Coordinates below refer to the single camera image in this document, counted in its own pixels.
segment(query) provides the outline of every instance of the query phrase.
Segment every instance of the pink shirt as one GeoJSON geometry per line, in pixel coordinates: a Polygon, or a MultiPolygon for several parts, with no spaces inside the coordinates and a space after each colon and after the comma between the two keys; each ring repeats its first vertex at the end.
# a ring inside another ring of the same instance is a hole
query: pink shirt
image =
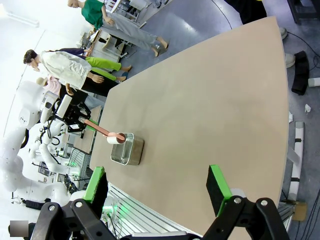
{"type": "Polygon", "coordinates": [[[47,85],[43,87],[56,95],[60,95],[61,83],[55,77],[48,77],[47,85]]]}

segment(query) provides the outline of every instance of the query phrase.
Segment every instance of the green shirt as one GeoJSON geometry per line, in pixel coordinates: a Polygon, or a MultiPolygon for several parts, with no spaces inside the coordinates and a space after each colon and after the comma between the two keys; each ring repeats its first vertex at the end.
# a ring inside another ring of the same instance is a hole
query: green shirt
{"type": "Polygon", "coordinates": [[[81,14],[85,20],[92,24],[96,29],[103,25],[102,6],[103,2],[98,0],[86,0],[84,7],[81,9],[81,14]]]}

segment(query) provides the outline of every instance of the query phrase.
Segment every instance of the white sneaker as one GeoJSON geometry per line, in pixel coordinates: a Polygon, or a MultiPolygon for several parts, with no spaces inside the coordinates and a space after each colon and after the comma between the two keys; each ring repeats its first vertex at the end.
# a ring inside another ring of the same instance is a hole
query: white sneaker
{"type": "Polygon", "coordinates": [[[281,38],[285,39],[286,36],[288,35],[287,29],[285,29],[284,27],[279,27],[279,31],[281,33],[281,38]]]}
{"type": "Polygon", "coordinates": [[[289,54],[289,53],[285,53],[284,54],[284,59],[285,59],[286,68],[290,68],[293,65],[295,65],[295,62],[296,62],[295,55],[292,55],[292,54],[289,54]]]}

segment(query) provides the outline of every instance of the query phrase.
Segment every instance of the green pants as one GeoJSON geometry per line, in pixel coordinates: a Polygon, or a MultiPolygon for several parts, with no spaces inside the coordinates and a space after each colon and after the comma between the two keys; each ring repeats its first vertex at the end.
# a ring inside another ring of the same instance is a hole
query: green pants
{"type": "Polygon", "coordinates": [[[91,65],[91,67],[95,67],[95,68],[92,68],[92,71],[94,71],[98,74],[101,74],[101,75],[105,76],[106,78],[111,79],[113,81],[115,81],[117,79],[116,76],[113,76],[111,73],[104,71],[102,69],[99,69],[99,68],[113,69],[113,70],[119,71],[121,68],[121,63],[110,61],[105,58],[94,57],[94,56],[88,56],[85,58],[85,60],[91,65]]]}

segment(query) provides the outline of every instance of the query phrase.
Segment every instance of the crumpled paper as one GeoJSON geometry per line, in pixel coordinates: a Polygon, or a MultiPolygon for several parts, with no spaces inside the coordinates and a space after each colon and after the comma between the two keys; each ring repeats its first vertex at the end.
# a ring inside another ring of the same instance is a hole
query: crumpled paper
{"type": "Polygon", "coordinates": [[[289,123],[294,121],[294,116],[292,115],[291,112],[289,112],[289,123]]]}
{"type": "Polygon", "coordinates": [[[304,106],[304,112],[305,112],[305,113],[310,113],[310,111],[311,111],[311,107],[310,107],[308,104],[306,104],[306,105],[304,106]]]}

